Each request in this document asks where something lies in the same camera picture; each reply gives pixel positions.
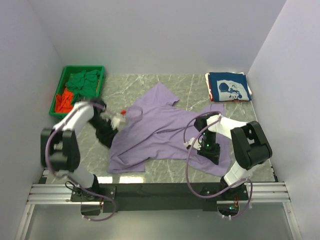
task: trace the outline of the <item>shirt sleeve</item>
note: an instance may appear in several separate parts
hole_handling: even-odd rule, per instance
[[[165,85],[159,82],[143,96],[139,97],[134,105],[137,106],[172,106],[179,98],[172,93]]]

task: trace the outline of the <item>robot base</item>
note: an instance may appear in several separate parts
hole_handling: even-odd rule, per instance
[[[100,193],[114,199],[117,211],[156,211],[156,210],[203,210],[216,212],[217,201],[247,201],[248,193],[244,184],[218,197],[202,199],[190,192],[186,183],[118,183],[100,184]],[[192,183],[193,189],[203,196],[212,195],[222,190],[220,182]],[[71,202],[88,202],[82,195],[73,194]],[[84,216],[97,216],[100,205],[81,205]],[[113,204],[103,201],[102,212],[111,213]]]

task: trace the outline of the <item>white wall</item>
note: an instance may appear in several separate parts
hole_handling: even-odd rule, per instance
[[[320,238],[320,1],[288,0],[248,74],[306,240]]]
[[[62,62],[29,2],[0,1],[0,239],[14,239],[41,176],[40,133]]]
[[[64,64],[248,72],[286,0],[29,0]]]

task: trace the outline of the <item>marble table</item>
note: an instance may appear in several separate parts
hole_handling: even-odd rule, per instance
[[[212,103],[208,96],[205,76],[200,74],[111,75],[103,84],[101,96],[110,110],[119,112],[121,109],[130,107],[138,97],[158,82],[163,83],[180,98],[180,101],[175,104],[178,108],[199,112]],[[224,108],[228,118],[243,122],[257,119],[251,102],[224,103]],[[95,130],[87,124],[77,139],[81,164],[89,172],[96,174],[100,183],[183,183],[186,181],[185,162],[176,159],[148,159],[145,172],[108,173],[108,149],[98,142]],[[234,162],[232,144],[230,144],[229,154],[231,161]],[[191,182],[219,182],[221,177],[189,167],[189,178]],[[251,179],[254,182],[274,182],[271,162],[268,160],[262,164],[253,173]],[[57,184],[64,183],[65,180],[56,180],[49,175],[46,182]]]

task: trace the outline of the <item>green cloth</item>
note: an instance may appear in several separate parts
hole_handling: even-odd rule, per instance
[[[68,91],[73,92],[72,105],[82,97],[92,98],[96,96],[100,74],[101,72],[98,70],[70,74],[65,86]]]

